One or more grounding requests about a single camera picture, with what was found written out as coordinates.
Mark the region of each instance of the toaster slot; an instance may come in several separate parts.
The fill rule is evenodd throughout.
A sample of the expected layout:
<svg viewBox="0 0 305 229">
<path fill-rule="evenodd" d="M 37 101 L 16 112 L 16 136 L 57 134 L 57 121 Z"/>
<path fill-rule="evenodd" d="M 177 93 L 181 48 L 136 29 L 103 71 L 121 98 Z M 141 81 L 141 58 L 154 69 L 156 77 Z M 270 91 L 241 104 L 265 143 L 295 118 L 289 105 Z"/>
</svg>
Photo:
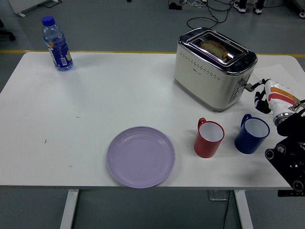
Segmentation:
<svg viewBox="0 0 305 229">
<path fill-rule="evenodd" d="M 214 56 L 213 54 L 211 54 L 210 52 L 208 52 L 207 50 L 203 49 L 200 46 L 200 43 L 203 41 L 214 41 L 219 43 L 228 51 L 228 56 L 224 60 L 217 58 L 216 56 Z M 207 32 L 205 34 L 195 37 L 192 41 L 190 41 L 190 44 L 196 49 L 200 50 L 201 52 L 204 52 L 205 54 L 212 56 L 214 59 L 216 59 L 218 62 L 222 64 L 229 64 L 235 58 L 246 53 L 246 50 L 243 50 L 242 48 L 238 47 L 232 41 L 229 41 L 224 37 L 219 37 L 211 32 Z"/>
</svg>

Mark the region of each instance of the person's foot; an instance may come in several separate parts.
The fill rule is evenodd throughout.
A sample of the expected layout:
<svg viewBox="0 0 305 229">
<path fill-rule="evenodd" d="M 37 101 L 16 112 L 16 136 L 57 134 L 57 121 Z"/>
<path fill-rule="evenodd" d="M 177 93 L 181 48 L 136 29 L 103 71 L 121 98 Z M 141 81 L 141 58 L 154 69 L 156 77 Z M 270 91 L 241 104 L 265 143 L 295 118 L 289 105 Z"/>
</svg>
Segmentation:
<svg viewBox="0 0 305 229">
<path fill-rule="evenodd" d="M 234 2 L 234 8 L 238 10 L 240 13 L 246 13 L 246 8 L 242 9 L 239 7 L 239 2 Z"/>
<path fill-rule="evenodd" d="M 262 14 L 263 8 L 257 7 L 257 4 L 254 4 L 254 9 L 256 14 Z"/>
</svg>

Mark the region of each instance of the mug handle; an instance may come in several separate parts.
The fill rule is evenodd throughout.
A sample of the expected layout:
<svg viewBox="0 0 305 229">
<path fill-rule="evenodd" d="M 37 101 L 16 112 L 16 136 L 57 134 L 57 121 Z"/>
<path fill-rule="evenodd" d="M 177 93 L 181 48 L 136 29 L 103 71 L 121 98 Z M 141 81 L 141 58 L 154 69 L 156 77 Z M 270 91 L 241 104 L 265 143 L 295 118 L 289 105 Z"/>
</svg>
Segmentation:
<svg viewBox="0 0 305 229">
<path fill-rule="evenodd" d="M 206 119 L 205 118 L 200 118 L 198 121 L 198 129 L 200 127 L 201 124 L 206 123 Z"/>
<path fill-rule="evenodd" d="M 240 128 L 242 128 L 244 122 L 249 119 L 249 118 L 252 118 L 252 116 L 250 114 L 245 114 L 243 119 L 242 119 L 242 123 L 240 124 Z"/>
</svg>

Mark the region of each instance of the blue bottle cap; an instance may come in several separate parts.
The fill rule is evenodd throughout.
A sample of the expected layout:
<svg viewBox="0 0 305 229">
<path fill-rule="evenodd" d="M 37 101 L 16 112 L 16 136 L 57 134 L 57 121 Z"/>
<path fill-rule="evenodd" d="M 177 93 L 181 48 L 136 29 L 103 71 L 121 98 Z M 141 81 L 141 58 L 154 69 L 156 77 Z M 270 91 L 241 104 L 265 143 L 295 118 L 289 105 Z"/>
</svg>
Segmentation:
<svg viewBox="0 0 305 229">
<path fill-rule="evenodd" d="M 55 24 L 55 20 L 54 20 L 53 16 L 50 16 L 50 15 L 44 16 L 41 19 L 41 21 L 44 26 L 51 26 L 51 25 Z"/>
</svg>

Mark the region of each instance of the plastic bottle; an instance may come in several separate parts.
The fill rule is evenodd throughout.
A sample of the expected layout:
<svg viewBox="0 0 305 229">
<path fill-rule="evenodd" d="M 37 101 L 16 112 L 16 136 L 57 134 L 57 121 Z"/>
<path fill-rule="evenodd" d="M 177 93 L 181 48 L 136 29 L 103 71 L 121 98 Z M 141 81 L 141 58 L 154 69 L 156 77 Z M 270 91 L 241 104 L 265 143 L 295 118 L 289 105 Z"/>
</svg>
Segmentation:
<svg viewBox="0 0 305 229">
<path fill-rule="evenodd" d="M 55 23 L 53 16 L 44 16 L 42 19 L 43 37 L 51 53 L 57 70 L 64 72 L 73 67 L 73 61 L 60 27 Z"/>
</svg>

